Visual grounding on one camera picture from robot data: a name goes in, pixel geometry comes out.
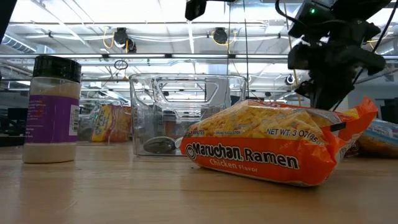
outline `wooden table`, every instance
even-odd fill
[[[23,164],[0,148],[0,223],[397,223],[398,161],[345,159],[309,189],[200,169],[131,146],[79,146],[75,162]]]

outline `instant noodle package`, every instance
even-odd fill
[[[398,124],[374,119],[358,143],[361,154],[397,158]]]
[[[125,142],[131,132],[131,108],[103,105],[96,118],[92,142]]]
[[[345,113],[246,100],[191,125],[180,149],[201,167],[314,186],[328,178],[376,113],[369,98]]]

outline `transparent container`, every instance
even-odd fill
[[[246,97],[246,79],[234,75],[130,76],[133,152],[179,156],[189,126]]]
[[[80,99],[78,141],[89,141],[91,139],[95,121],[103,105],[122,106],[122,102],[101,98]]]

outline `black lid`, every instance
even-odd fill
[[[37,56],[33,77],[64,78],[80,83],[81,65],[74,60],[49,55]]]

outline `spice shaker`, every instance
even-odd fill
[[[75,159],[81,65],[73,60],[38,56],[30,81],[22,160],[26,163]]]

